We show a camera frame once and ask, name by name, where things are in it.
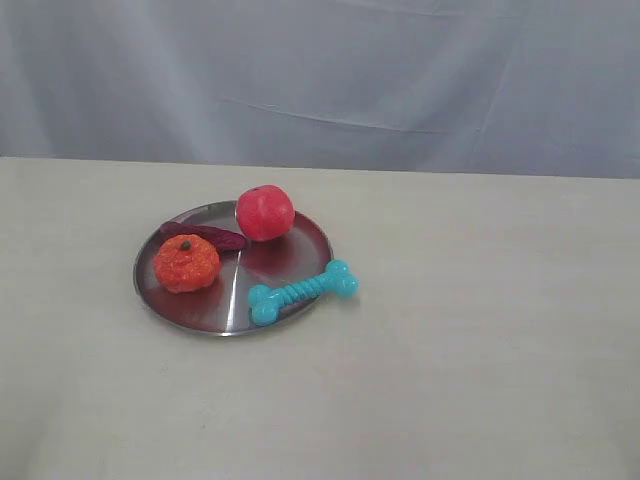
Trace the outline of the round stainless steel plate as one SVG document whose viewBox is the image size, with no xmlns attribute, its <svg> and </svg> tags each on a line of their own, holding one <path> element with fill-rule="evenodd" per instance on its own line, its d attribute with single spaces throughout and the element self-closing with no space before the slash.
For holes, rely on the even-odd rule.
<svg viewBox="0 0 640 480">
<path fill-rule="evenodd" d="M 298 212 L 289 233 L 270 242 L 248 243 L 238 252 L 220 255 L 215 282 L 192 293 L 173 294 L 157 281 L 152 261 L 164 237 L 156 229 L 134 263 L 134 286 L 144 304 L 169 323 L 216 336 L 255 333 L 249 289 L 256 284 L 283 287 L 324 272 L 333 259 L 329 238 L 312 219 Z"/>
</svg>

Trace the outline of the purple sweet potato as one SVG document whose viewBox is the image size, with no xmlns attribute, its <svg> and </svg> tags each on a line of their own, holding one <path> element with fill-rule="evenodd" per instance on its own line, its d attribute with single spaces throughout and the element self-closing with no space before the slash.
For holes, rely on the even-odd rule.
<svg viewBox="0 0 640 480">
<path fill-rule="evenodd" d="M 179 222 L 165 222 L 159 227 L 165 239 L 177 235 L 197 235 L 216 247 L 219 252 L 239 251 L 245 248 L 246 238 L 238 233 L 204 225 L 190 225 Z"/>
</svg>

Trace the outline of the white backdrop cloth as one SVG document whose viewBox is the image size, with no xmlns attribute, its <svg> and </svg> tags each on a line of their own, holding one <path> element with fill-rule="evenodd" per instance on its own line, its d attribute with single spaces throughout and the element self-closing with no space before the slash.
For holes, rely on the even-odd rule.
<svg viewBox="0 0 640 480">
<path fill-rule="evenodd" d="M 635 1 L 5 1 L 5 156 L 635 178 Z"/>
</svg>

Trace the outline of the red apple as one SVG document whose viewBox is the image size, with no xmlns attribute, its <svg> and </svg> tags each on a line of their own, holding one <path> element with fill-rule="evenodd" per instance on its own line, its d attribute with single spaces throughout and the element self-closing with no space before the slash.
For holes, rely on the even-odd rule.
<svg viewBox="0 0 640 480">
<path fill-rule="evenodd" d="M 244 192 L 236 204 L 236 221 L 252 241 L 270 241 L 287 234 L 294 219 L 291 199 L 275 185 L 254 187 Z"/>
</svg>

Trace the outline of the teal toy bone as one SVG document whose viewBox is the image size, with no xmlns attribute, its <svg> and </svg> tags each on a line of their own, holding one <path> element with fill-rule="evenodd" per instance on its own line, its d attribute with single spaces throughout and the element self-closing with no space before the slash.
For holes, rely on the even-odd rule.
<svg viewBox="0 0 640 480">
<path fill-rule="evenodd" d="M 250 320 L 258 326 L 275 323 L 283 309 L 324 294 L 343 298 L 353 297 L 359 291 L 359 280 L 351 273 L 345 261 L 328 262 L 323 273 L 279 288 L 258 284 L 249 289 Z"/>
</svg>

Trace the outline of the orange toy pumpkin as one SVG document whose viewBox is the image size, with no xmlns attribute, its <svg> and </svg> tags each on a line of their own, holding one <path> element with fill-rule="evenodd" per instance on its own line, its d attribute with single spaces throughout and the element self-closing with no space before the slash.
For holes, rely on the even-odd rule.
<svg viewBox="0 0 640 480">
<path fill-rule="evenodd" d="M 174 294 L 190 293 L 213 284 L 221 270 L 219 254 L 209 241 L 195 234 L 180 234 L 166 240 L 153 268 L 162 287 Z"/>
</svg>

